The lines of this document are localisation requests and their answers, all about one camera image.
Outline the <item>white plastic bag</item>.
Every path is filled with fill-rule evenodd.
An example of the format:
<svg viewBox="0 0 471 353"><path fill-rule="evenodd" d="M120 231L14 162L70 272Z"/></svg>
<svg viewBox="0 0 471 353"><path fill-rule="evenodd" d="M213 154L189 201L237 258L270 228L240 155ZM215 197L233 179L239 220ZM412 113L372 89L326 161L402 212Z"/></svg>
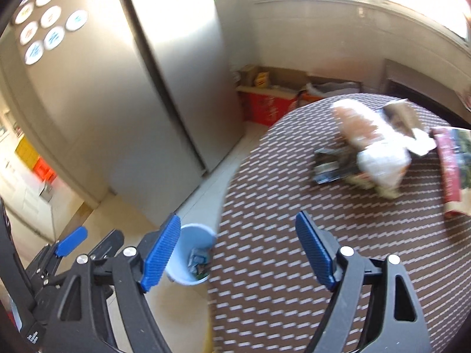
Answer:
<svg viewBox="0 0 471 353"><path fill-rule="evenodd" d="M331 105L331 113L342 136L357 152L359 173L347 180L364 188L375 188L386 199L400 196L399 187L414 156L423 157L437 147L426 131L415 138L404 136L378 111L358 100L345 98Z"/></svg>

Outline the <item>newspaper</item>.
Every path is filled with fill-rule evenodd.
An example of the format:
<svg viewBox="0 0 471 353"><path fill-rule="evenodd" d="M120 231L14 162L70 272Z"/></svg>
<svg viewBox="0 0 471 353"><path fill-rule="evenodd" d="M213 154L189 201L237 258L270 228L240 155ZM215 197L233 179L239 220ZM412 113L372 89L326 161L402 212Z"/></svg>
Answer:
<svg viewBox="0 0 471 353"><path fill-rule="evenodd" d="M425 132L425 126L412 103L406 99L391 100L382 107L382 112L387 122L404 136L415 138L417 131Z"/></svg>

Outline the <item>brown paper food bag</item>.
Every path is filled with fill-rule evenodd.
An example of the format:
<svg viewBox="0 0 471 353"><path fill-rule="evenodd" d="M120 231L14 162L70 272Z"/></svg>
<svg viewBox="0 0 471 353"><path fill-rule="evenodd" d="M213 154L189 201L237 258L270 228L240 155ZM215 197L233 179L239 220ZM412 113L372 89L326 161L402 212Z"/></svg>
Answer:
<svg viewBox="0 0 471 353"><path fill-rule="evenodd" d="M445 216L470 216L470 130L441 126L432 134L442 171Z"/></svg>

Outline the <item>red checkered snack wrapper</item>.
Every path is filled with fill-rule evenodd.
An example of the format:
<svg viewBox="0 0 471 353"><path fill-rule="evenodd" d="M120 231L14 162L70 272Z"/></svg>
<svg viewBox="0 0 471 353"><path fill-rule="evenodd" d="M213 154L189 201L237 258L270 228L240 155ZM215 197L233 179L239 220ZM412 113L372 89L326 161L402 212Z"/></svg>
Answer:
<svg viewBox="0 0 471 353"><path fill-rule="evenodd" d="M314 176L317 184L346 179L359 173L358 152L350 147L320 148L314 152Z"/></svg>

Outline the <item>light blue trash bucket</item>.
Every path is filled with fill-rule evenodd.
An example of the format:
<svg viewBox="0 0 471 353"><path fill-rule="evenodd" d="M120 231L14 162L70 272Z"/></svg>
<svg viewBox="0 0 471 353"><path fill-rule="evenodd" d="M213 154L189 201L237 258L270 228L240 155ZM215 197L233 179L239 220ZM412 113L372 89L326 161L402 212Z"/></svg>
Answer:
<svg viewBox="0 0 471 353"><path fill-rule="evenodd" d="M190 223L181 227L165 272L170 281L183 286L204 283L209 277L216 232L209 226Z"/></svg>

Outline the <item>brown polka dot tablecloth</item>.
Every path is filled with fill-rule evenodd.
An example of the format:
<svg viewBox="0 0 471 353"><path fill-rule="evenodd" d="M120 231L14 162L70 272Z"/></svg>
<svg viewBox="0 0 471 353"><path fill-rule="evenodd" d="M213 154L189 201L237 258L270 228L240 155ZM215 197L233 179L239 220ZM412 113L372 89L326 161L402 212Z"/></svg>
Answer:
<svg viewBox="0 0 471 353"><path fill-rule="evenodd" d="M231 180L210 275L216 352L301 352L312 338L331 295L298 241L300 211L365 257L400 256L434 352L470 313L470 218L444 215L437 153L411 163L392 201L342 181L318 185L314 152L341 140L331 105L287 114Z"/></svg>

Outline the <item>orange plastic stool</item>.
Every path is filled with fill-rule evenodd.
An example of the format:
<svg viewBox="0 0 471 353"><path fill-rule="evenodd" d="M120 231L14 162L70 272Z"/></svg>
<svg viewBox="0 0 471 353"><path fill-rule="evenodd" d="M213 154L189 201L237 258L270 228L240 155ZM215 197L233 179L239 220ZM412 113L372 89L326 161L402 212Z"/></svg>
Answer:
<svg viewBox="0 0 471 353"><path fill-rule="evenodd" d="M38 157L37 162L33 167L33 172L43 182L53 183L57 178L57 173L52 169L51 166L46 163L43 157Z"/></svg>

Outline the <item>yellow plastic stool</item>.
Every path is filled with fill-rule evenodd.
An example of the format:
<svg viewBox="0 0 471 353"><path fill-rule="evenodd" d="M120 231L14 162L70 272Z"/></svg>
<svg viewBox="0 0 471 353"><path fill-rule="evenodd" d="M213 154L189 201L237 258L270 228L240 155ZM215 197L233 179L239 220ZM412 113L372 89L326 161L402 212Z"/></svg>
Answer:
<svg viewBox="0 0 471 353"><path fill-rule="evenodd" d="M38 152L25 136L22 136L19 140L15 149L15 154L21 159L21 161L23 161L29 170L34 169L34 166L39 159Z"/></svg>

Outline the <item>red gift box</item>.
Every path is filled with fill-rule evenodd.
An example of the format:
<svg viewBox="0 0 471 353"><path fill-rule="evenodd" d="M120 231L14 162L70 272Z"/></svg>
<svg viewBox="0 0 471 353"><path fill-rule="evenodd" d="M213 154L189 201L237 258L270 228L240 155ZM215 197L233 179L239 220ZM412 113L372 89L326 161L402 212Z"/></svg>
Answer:
<svg viewBox="0 0 471 353"><path fill-rule="evenodd" d="M239 86L236 91L243 118L265 126L275 124L297 105L298 92L248 86Z"/></svg>

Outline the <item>silver double-door refrigerator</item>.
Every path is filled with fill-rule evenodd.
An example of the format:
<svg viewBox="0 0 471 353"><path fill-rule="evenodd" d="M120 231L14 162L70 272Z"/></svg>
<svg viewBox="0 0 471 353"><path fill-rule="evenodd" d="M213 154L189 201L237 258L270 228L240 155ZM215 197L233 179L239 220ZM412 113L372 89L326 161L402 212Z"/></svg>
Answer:
<svg viewBox="0 0 471 353"><path fill-rule="evenodd" d="M91 203L162 223L243 135L214 0L82 0L87 23L27 66L1 0L1 76L21 129Z"/></svg>

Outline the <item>brown cardboard box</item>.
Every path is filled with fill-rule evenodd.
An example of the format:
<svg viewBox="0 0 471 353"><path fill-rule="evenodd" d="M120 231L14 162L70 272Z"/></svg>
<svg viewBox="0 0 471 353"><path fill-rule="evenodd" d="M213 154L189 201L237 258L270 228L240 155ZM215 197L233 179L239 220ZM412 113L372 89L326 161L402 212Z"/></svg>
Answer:
<svg viewBox="0 0 471 353"><path fill-rule="evenodd" d="M306 91L312 96L330 97L362 92L362 83L334 77L316 76L302 70L246 65L238 71L240 85L255 87L260 73L267 73L268 87L287 91Z"/></svg>

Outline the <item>dark wooden cabinet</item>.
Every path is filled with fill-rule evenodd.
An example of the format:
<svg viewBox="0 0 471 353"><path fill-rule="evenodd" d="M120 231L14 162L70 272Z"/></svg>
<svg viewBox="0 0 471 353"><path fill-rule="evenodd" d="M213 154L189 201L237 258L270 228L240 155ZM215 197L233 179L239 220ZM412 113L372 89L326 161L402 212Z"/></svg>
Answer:
<svg viewBox="0 0 471 353"><path fill-rule="evenodd" d="M383 95L408 99L452 126L470 129L470 110L459 95L444 84L408 66L386 59L380 92Z"/></svg>

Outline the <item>round magnets on fridge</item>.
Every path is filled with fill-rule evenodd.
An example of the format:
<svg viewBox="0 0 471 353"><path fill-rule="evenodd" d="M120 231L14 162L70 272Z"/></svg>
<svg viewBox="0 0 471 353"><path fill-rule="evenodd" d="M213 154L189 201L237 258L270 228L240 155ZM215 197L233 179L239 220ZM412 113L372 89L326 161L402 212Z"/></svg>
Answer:
<svg viewBox="0 0 471 353"><path fill-rule="evenodd" d="M56 49L65 35L81 29L89 13L82 0L21 0L11 18L19 50L27 66Z"/></svg>

